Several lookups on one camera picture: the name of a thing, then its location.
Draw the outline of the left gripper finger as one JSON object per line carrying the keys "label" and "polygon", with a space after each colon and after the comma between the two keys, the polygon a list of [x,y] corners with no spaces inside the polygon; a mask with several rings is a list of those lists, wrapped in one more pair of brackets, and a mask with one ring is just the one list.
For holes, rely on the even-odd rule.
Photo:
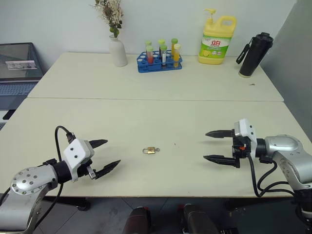
{"label": "left gripper finger", "polygon": [[89,141],[91,147],[94,149],[94,148],[97,148],[105,143],[107,143],[108,140],[105,140],[105,139],[97,139],[97,140],[91,140]]}
{"label": "left gripper finger", "polygon": [[95,179],[99,179],[99,178],[105,176],[106,174],[110,173],[120,162],[121,162],[121,160],[117,160],[117,161],[114,161],[114,162],[111,162],[111,163],[105,165],[103,167],[103,169],[101,169],[98,172],[95,172],[95,174],[96,174]]}

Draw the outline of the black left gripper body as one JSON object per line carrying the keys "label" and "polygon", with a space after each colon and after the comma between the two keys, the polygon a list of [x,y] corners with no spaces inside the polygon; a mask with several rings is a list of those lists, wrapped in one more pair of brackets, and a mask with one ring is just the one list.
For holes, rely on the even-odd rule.
{"label": "black left gripper body", "polygon": [[77,169],[78,177],[82,176],[90,176],[91,179],[96,178],[96,172],[91,168],[92,160],[88,160],[87,162],[81,164]]}

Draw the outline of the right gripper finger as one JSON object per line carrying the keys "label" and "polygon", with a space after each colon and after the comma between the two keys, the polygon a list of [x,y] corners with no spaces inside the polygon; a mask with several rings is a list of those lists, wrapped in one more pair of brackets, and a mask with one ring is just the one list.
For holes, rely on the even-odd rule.
{"label": "right gripper finger", "polygon": [[216,164],[236,167],[236,160],[234,158],[229,158],[221,155],[209,155],[204,156],[203,158]]}
{"label": "right gripper finger", "polygon": [[214,130],[205,134],[205,136],[213,138],[235,137],[234,130]]}

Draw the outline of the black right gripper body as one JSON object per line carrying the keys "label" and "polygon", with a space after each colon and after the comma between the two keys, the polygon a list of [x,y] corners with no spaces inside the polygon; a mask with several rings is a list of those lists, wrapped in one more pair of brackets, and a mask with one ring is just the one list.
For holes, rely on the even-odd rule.
{"label": "black right gripper body", "polygon": [[247,136],[234,137],[232,152],[235,159],[235,167],[240,168],[240,159],[251,155],[251,140]]}

